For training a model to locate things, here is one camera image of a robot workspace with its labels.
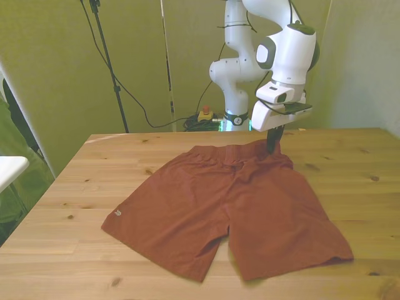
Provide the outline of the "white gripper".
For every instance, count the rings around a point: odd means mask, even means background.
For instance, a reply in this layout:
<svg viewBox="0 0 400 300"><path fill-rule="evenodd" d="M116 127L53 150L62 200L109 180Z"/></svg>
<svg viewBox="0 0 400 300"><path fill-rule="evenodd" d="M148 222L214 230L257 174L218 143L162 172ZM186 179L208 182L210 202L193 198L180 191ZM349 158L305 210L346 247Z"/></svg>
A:
<svg viewBox="0 0 400 300"><path fill-rule="evenodd" d="M267 131L266 147L269 154L281 140L286 124L293 123L310 114L310 105L300 102L270 104L258 101L252 111L251 126L257 131Z"/></svg>

